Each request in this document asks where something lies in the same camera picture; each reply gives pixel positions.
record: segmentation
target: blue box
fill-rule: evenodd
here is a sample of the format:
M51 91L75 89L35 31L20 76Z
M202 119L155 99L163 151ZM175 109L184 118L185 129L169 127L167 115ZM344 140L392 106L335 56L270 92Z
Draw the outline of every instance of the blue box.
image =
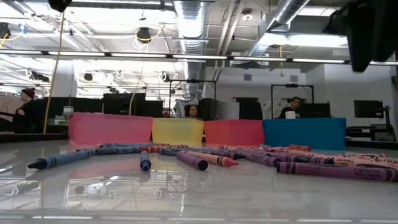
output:
M345 118L265 119L262 128L266 144L297 144L313 149L345 150Z

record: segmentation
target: person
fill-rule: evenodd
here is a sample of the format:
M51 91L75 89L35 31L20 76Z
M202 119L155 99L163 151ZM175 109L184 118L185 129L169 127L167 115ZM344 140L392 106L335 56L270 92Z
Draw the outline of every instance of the person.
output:
M185 117L186 118L201 120L201 118L198 117L198 106L197 105L187 105L184 107L184 109L185 109Z
M38 107L33 100L35 88L22 90L21 100L24 104L16 110L12 119L13 131L15 133L34 133L40 130L40 118Z
M286 112L288 111L294 111L296 114L296 118L300 118L299 108L300 108L300 98L295 96L292 98L290 106L287 106L282 109L279 115L279 119L286 119Z

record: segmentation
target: dark jacket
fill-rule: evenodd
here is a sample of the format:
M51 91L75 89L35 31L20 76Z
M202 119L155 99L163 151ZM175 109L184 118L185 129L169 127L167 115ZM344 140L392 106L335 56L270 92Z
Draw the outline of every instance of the dark jacket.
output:
M20 115L18 110L24 111L25 115ZM23 104L16 110L12 122L16 133L37 133L41 127L41 115L37 103L34 100Z

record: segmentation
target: woman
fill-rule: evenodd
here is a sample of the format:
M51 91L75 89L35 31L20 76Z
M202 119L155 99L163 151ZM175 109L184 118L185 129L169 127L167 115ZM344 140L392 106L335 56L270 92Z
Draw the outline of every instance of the woman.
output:
M33 100L35 88L22 90L21 99L24 104L16 110L12 119L12 128L15 133L34 133L40 131L38 107Z
M202 120L198 117L198 106L197 105L187 105L184 107L185 109L185 117L191 119Z

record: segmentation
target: translucent plastic block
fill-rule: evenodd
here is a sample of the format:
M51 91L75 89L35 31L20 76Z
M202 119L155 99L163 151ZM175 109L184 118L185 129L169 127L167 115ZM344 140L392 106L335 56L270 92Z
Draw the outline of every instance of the translucent plastic block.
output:
M201 146L203 121L189 118L155 118L152 138L155 143Z
M149 142L153 120L143 116L73 113L69 140L75 144Z

